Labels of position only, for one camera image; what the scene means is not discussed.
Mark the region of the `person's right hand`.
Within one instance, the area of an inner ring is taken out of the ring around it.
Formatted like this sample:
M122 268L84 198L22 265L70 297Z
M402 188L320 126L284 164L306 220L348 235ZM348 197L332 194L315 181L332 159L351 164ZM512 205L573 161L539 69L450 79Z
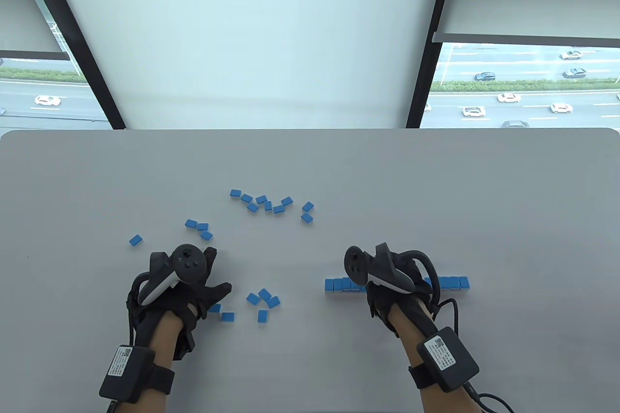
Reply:
M415 261L421 264L429 263L430 259L421 251L413 250L396 254L395 267L406 276L412 278L416 285L416 291L412 294L404 294L392 291L385 286L368 283L366 285L366 297L372 317L379 317L383 324L395 334L397 338L404 334L404 329L398 329L389 320L392 307L397 306L401 313L409 320L423 337L434 335L438 329L427 311L431 307L433 296L432 286L423 280L421 272Z

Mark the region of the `person's left hand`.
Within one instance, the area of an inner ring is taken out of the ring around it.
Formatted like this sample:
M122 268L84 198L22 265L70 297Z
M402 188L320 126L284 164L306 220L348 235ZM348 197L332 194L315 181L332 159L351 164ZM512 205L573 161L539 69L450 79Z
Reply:
M191 244L179 245L172 254L151 252L149 270L134 279L127 296L130 345L148 347L164 314L171 312L183 324L173 359L180 361L193 351L197 322L231 292L228 282L206 284L216 256L214 247L201 250Z

